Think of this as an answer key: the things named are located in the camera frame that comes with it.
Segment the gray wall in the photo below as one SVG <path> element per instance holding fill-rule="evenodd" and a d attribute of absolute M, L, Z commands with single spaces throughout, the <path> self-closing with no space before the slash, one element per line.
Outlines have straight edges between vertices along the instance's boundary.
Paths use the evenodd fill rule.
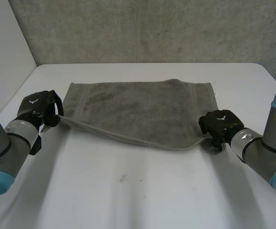
<path fill-rule="evenodd" d="M 38 65 L 256 62 L 276 79 L 276 0 L 9 2 Z"/>

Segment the table surface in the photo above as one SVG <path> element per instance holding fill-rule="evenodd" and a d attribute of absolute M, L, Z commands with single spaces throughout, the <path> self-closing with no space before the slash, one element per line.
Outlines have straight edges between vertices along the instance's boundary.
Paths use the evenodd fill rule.
<path fill-rule="evenodd" d="M 24 96 L 71 82 L 210 82 L 219 109 L 263 133 L 276 81 L 254 63 L 51 64 L 35 69 L 0 114 Z M 0 229 L 276 229 L 276 191 L 230 148 L 168 152 L 59 125 L 42 135 L 11 189 L 0 196 Z"/>

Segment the towel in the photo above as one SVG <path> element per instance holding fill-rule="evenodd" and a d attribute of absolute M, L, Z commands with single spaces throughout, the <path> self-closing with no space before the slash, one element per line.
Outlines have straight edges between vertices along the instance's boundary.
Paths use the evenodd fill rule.
<path fill-rule="evenodd" d="M 168 150 L 203 138 L 199 117 L 217 110 L 210 83 L 71 83 L 61 121 L 122 142 Z"/>

